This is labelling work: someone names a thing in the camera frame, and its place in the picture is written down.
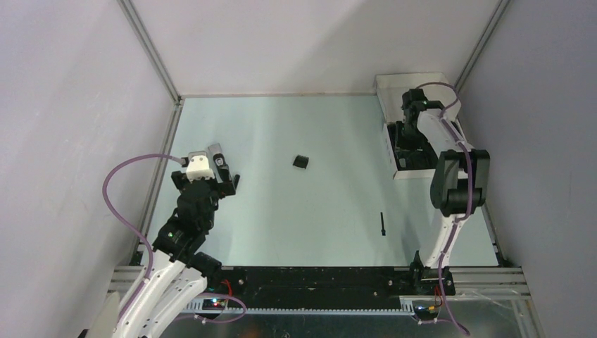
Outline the silver black hair clipper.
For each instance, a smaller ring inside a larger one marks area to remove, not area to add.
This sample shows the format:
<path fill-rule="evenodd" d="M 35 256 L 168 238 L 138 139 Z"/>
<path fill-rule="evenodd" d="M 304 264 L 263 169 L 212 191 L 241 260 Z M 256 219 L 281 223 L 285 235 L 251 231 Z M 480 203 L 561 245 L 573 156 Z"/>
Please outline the silver black hair clipper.
<path fill-rule="evenodd" d="M 221 145 L 219 143 L 212 144 L 208 147 L 208 151 L 212 156 L 220 179 L 223 182 L 232 182 L 230 167 L 228 166 L 225 156 L 223 155 Z"/>

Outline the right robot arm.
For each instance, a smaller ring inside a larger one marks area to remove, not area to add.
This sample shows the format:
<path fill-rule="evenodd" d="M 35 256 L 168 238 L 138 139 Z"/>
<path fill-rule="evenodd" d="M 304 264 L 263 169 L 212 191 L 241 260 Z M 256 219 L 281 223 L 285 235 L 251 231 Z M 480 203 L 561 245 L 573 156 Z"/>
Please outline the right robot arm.
<path fill-rule="evenodd" d="M 399 170 L 434 171 L 429 188 L 434 219 L 414 262 L 442 271 L 463 225 L 486 201 L 490 155 L 474 148 L 448 118 L 448 106 L 428 99 L 423 88 L 405 92 L 401 108 L 394 142 Z"/>

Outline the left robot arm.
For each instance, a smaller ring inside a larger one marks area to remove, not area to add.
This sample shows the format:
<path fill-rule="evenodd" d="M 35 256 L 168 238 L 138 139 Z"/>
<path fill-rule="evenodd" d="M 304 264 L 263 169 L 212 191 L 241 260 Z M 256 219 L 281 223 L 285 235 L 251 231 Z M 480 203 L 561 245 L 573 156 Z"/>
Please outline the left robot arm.
<path fill-rule="evenodd" d="M 160 337 L 220 272 L 221 262 L 199 252 L 214 226 L 219 202 L 236 193 L 239 175 L 220 169 L 172 173 L 179 196 L 151 246 L 151 257 L 119 305 L 114 337 Z"/>

